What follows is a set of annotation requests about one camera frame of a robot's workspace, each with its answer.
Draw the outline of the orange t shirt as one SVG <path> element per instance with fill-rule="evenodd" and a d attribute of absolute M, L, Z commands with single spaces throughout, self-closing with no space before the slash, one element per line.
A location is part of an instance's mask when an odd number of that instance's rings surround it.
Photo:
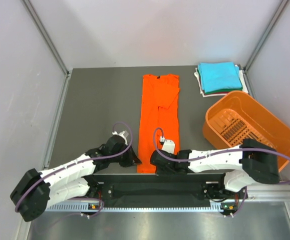
<path fill-rule="evenodd" d="M 156 128 L 162 128 L 164 137 L 175 143 L 174 152 L 180 150 L 179 92 L 178 75 L 143 76 L 138 140 L 138 158 L 142 164 L 137 166 L 137 173 L 151 174 L 156 170 L 156 167 L 150 164 L 150 157 L 155 150 L 154 143 L 158 144 L 161 136 L 160 132 L 153 135 Z"/>

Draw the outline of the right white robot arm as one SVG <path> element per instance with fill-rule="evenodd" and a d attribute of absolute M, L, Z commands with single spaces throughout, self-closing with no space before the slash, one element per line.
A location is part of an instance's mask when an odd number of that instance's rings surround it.
<path fill-rule="evenodd" d="M 177 154 L 170 152 L 172 144 L 173 141 L 166 140 L 163 148 L 155 150 L 150 157 L 157 175 L 226 170 L 218 185 L 218 192 L 224 198 L 255 183 L 273 185 L 280 182 L 276 150 L 254 139 L 246 138 L 241 145 L 227 149 L 188 149 Z"/>

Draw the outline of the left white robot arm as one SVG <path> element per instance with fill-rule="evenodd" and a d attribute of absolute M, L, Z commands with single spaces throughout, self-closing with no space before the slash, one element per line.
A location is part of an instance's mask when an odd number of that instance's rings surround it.
<path fill-rule="evenodd" d="M 15 211 L 25 222 L 31 222 L 49 207 L 65 200 L 95 197 L 98 186 L 92 175 L 111 163 L 123 168 L 141 164 L 123 133 L 115 132 L 106 143 L 58 167 L 28 170 L 10 194 Z"/>

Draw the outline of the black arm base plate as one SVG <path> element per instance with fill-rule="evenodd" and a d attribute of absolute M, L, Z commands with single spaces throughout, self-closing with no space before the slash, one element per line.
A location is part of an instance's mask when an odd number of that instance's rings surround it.
<path fill-rule="evenodd" d="M 243 198 L 220 188 L 223 174 L 95 174 L 87 196 L 101 199 L 105 207 L 206 207 L 207 203 Z"/>

